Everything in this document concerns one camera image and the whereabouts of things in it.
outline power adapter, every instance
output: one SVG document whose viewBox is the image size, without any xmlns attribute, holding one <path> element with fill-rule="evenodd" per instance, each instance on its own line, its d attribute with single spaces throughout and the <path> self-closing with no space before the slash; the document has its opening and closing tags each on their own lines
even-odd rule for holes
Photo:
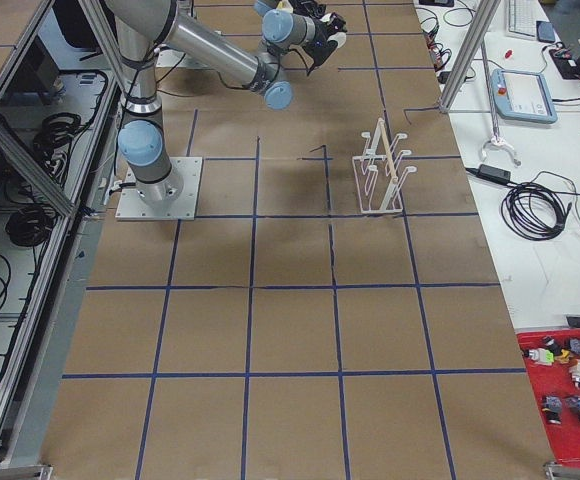
<svg viewBox="0 0 580 480">
<path fill-rule="evenodd" d="M 441 84 L 441 85 L 445 85 L 446 82 L 448 81 L 448 77 L 450 76 L 450 73 L 452 72 L 452 70 L 446 70 L 445 72 L 441 72 L 438 76 L 437 76 L 437 81 Z M 463 79 L 464 82 L 467 82 L 468 80 L 472 80 L 474 77 L 468 77 L 466 76 L 466 78 Z"/>
<path fill-rule="evenodd" d="M 498 185 L 508 185 L 510 183 L 510 171 L 501 168 L 491 167 L 482 163 L 479 168 L 466 168 L 466 172 L 471 173 L 477 178 Z"/>
</svg>

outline electronic device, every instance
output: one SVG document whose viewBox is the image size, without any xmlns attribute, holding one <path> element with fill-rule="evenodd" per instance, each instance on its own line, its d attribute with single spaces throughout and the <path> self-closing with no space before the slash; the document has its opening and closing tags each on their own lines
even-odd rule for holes
<svg viewBox="0 0 580 480">
<path fill-rule="evenodd" d="M 419 0 L 419 5 L 432 7 L 454 7 L 454 0 Z"/>
<path fill-rule="evenodd" d="M 506 35 L 534 40 L 537 32 L 537 17 L 534 0 L 505 0 Z"/>
<path fill-rule="evenodd" d="M 572 59 L 572 55 L 565 49 L 550 49 L 550 58 L 554 62 L 554 66 L 559 70 L 561 78 L 564 80 L 579 80 L 577 76 L 577 63 Z"/>
<path fill-rule="evenodd" d="M 508 185 L 510 183 L 510 170 L 492 167 L 482 163 L 479 168 L 466 168 L 466 172 L 471 173 L 477 178 L 499 185 Z"/>
<path fill-rule="evenodd" d="M 543 43 L 554 43 L 557 38 L 550 22 L 537 20 L 537 40 Z"/>
<path fill-rule="evenodd" d="M 36 93 L 46 105 L 57 93 L 59 67 L 39 37 L 35 37 L 8 86 L 8 93 Z"/>
<path fill-rule="evenodd" d="M 542 74 L 497 68 L 490 81 L 501 117 L 535 123 L 557 121 L 557 112 Z"/>
</svg>

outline metal bracket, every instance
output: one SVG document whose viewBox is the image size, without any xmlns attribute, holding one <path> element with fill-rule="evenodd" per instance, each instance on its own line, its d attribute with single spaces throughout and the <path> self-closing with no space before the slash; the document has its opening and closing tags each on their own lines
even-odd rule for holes
<svg viewBox="0 0 580 480">
<path fill-rule="evenodd" d="M 126 188 L 119 199 L 117 220 L 194 220 L 203 158 L 172 157 L 170 161 L 183 177 L 183 190 L 179 196 L 171 201 L 149 205 L 139 196 L 136 188 Z M 135 182 L 131 170 L 128 170 L 125 182 Z"/>
<path fill-rule="evenodd" d="M 580 480 L 580 468 L 564 467 L 555 462 L 546 463 L 543 468 L 549 480 L 557 478 Z"/>
<path fill-rule="evenodd" d="M 483 144 L 483 147 L 481 147 L 481 162 L 483 163 L 485 163 L 485 161 L 488 159 L 488 149 L 504 150 L 508 152 L 512 162 L 517 167 L 521 165 L 521 162 L 517 158 L 517 151 L 515 148 L 501 137 L 492 137 L 490 140 L 486 140 L 486 142 Z"/>
</svg>

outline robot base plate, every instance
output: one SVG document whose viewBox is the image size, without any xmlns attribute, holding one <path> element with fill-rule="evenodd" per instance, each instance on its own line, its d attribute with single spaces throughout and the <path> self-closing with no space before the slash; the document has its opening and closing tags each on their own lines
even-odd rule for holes
<svg viewBox="0 0 580 480">
<path fill-rule="evenodd" d="M 117 207 L 117 220 L 194 220 L 197 198 L 201 182 L 202 157 L 172 157 L 172 167 L 183 177 L 183 191 L 169 202 L 148 205 L 137 193 L 136 188 L 125 188 L 121 192 Z M 126 183 L 134 183 L 131 170 L 126 175 Z"/>
</svg>

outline cable bundle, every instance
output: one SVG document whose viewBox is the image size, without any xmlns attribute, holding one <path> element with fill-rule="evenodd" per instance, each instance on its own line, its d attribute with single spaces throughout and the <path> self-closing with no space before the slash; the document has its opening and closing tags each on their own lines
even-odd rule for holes
<svg viewBox="0 0 580 480">
<path fill-rule="evenodd" d="M 10 216 L 6 233 L 19 247 L 36 247 L 50 237 L 53 227 L 54 219 L 46 213 L 43 205 L 32 204 Z"/>
<path fill-rule="evenodd" d="M 542 241 L 557 237 L 565 229 L 572 203 L 566 207 L 552 190 L 534 182 L 519 183 L 501 202 L 500 212 L 506 225 L 526 240 Z M 551 225 L 538 212 L 549 212 Z"/>
</svg>

